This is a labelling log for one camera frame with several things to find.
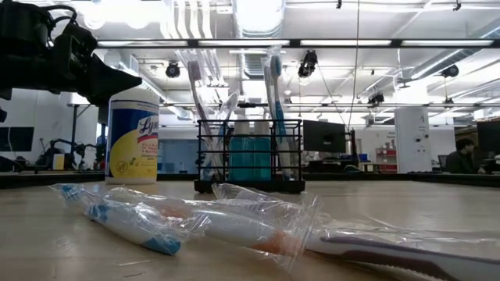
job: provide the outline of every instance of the disinfecting wipes canister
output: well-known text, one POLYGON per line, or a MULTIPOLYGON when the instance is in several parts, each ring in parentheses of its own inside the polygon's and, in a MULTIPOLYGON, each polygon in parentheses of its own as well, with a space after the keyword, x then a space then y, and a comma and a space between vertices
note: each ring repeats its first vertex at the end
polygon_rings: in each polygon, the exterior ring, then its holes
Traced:
POLYGON ((154 183, 158 161, 159 99, 130 89, 109 100, 106 182, 154 183))

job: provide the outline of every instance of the wooden table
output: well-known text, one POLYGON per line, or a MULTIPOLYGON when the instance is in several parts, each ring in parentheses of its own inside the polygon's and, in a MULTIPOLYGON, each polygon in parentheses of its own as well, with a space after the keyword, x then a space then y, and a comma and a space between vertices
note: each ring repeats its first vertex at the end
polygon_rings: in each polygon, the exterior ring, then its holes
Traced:
MULTIPOLYGON (((103 183, 89 183, 106 192, 103 183)), ((136 186, 149 194, 211 200, 191 182, 136 186)), ((414 182, 311 182, 336 219, 384 220, 434 230, 500 230, 500 190, 414 182)), ((47 187, 0 190, 0 280, 391 280, 306 254, 289 276, 254 252, 208 238, 175 257, 131 244, 65 209, 47 187)))

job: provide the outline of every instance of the person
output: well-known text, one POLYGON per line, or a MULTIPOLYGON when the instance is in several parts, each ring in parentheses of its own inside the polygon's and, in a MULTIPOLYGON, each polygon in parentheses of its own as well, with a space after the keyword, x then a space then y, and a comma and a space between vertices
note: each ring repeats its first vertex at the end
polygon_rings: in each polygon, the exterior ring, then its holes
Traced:
POLYGON ((455 143, 456 151, 446 158, 446 169, 454 174, 486 173, 483 168, 476 168, 472 159, 474 142, 471 139, 460 139, 455 143))

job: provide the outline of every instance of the black monitor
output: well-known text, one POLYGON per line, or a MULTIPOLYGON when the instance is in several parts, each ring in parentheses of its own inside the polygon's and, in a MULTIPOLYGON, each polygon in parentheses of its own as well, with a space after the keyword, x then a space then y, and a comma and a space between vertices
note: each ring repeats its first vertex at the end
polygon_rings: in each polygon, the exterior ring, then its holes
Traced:
POLYGON ((33 127, 10 127, 10 132, 8 127, 0 128, 0 151, 31 151, 33 133, 33 127))
POLYGON ((345 153, 345 125, 304 120, 304 151, 345 153))
POLYGON ((480 150, 500 152, 500 121, 478 122, 477 139, 480 150))

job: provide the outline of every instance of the ceiling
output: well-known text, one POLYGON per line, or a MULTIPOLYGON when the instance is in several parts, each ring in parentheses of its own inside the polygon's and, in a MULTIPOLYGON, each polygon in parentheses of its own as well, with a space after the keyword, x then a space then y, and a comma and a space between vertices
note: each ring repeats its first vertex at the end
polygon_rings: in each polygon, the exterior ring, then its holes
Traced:
MULTIPOLYGON (((39 5, 51 5, 59 1, 23 1, 36 2, 39 5)), ((73 5, 79 12, 80 24, 88 27, 86 16, 91 16, 88 10, 92 7, 90 1, 61 1, 73 5)), ((259 18, 266 3, 264 0, 255 1, 260 10, 255 12, 255 20, 259 18)), ((160 22, 166 18, 167 11, 163 1, 127 0, 126 5, 115 5, 115 9, 106 10, 107 14, 100 15, 106 18, 105 24, 92 33, 100 40, 111 39, 162 39, 160 22), (147 21, 144 28, 134 29, 129 26, 128 20, 140 19, 147 21)), ((284 9, 284 20, 280 37, 282 38, 356 38, 359 30, 360 38, 471 38, 476 31, 488 24, 497 24, 500 27, 498 10, 500 2, 495 0, 461 1, 462 8, 454 12, 455 0, 361 0, 359 18, 358 2, 343 1, 340 9, 336 9, 337 1, 310 1, 287 0, 284 9)), ((186 26, 190 32, 190 3, 186 0, 186 26)), ((231 12, 231 0, 210 0, 210 27, 215 38, 235 38, 234 15, 231 12)), ((179 22, 179 8, 176 6, 176 21, 179 22)), ((202 29, 201 16, 199 29, 202 29)), ((236 91, 240 79, 240 55, 231 55, 229 49, 217 49, 216 54, 228 83, 229 92, 236 91)), ((411 69, 439 55, 440 49, 326 49, 316 50, 319 67, 308 80, 299 81, 296 66, 305 54, 305 49, 284 49, 282 61, 286 69, 280 84, 283 90, 291 92, 292 101, 322 102, 331 101, 330 95, 340 103, 366 102, 374 89, 365 89, 387 75, 398 74, 398 69, 411 69)), ((153 82, 159 89, 165 91, 171 101, 192 102, 190 84, 185 69, 181 69, 178 78, 167 78, 165 69, 168 61, 177 61, 176 52, 171 49, 127 49, 121 50, 122 58, 133 55, 140 63, 140 72, 153 82)), ((500 54, 496 49, 480 51, 456 63, 460 74, 455 78, 448 78, 446 87, 440 76, 429 76, 418 81, 427 89, 429 101, 441 102, 446 91, 454 94, 460 91, 473 89, 488 81, 498 79, 500 70, 500 54)), ((392 77, 384 82, 383 92, 386 102, 391 101, 395 88, 392 77)), ((265 102, 265 88, 263 82, 243 81, 243 91, 249 97, 261 97, 265 102)), ((476 102, 496 93, 496 87, 488 91, 470 95, 459 102, 476 102)), ((317 111, 317 108, 300 108, 301 112, 317 111)), ((458 110, 457 113, 467 114, 473 108, 458 110)), ((359 118, 367 113, 356 113, 359 118)))

